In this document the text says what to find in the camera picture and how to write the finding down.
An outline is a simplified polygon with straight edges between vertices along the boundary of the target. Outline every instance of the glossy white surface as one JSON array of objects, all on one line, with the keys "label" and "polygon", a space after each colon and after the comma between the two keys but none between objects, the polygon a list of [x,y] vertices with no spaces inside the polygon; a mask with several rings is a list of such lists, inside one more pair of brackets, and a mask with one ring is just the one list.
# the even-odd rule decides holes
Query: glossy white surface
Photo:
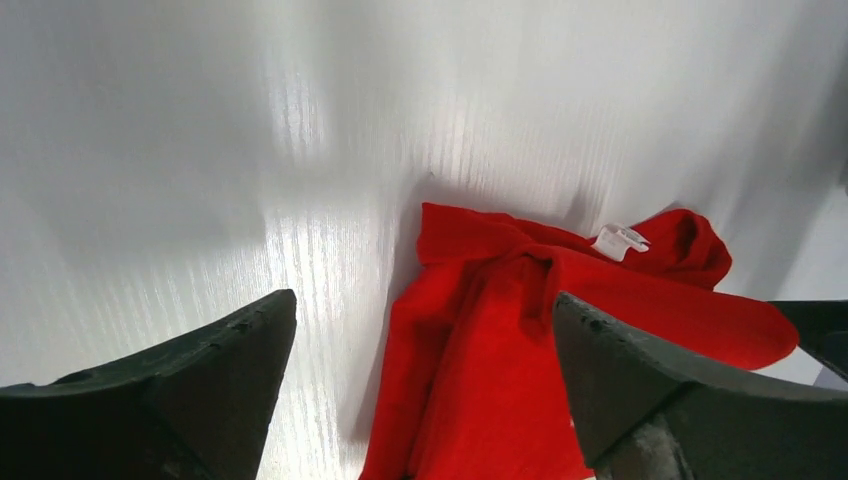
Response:
[{"label": "glossy white surface", "polygon": [[841,0],[0,0],[0,384],[290,287],[260,478],[354,478],[424,199],[584,234],[678,202],[728,242],[723,289],[806,294],[797,259],[842,249],[808,237],[848,153],[846,19]]}]

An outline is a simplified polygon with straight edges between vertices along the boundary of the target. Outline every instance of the white tag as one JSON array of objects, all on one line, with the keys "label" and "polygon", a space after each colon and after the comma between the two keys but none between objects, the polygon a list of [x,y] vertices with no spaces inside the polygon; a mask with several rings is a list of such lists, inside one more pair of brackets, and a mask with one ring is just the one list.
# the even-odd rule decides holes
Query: white tag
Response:
[{"label": "white tag", "polygon": [[648,251],[648,245],[650,244],[636,230],[617,223],[610,223],[609,225],[604,225],[601,232],[598,233],[598,238],[592,244],[592,248],[616,262],[620,262],[624,260],[624,255],[627,253],[628,248],[642,253]]}]

